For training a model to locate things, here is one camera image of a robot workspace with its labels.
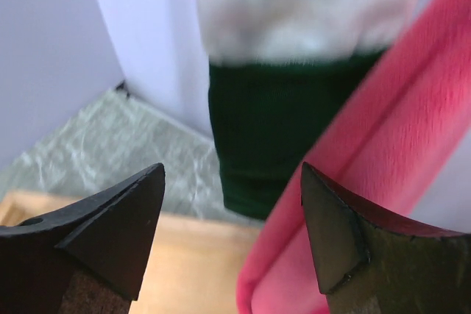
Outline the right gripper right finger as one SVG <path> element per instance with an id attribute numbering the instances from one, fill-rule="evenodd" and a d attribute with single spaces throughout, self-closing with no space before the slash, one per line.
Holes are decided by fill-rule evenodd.
<path id="1" fill-rule="evenodd" d="M 470 236 L 424 224 L 302 166 L 319 291 L 332 313 L 470 311 Z"/>

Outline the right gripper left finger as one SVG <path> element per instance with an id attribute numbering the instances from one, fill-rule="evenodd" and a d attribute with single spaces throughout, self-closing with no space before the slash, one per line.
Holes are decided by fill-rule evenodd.
<path id="1" fill-rule="evenodd" d="M 53 212 L 1 228 L 3 313 L 128 313 L 165 191 L 156 163 Z"/>

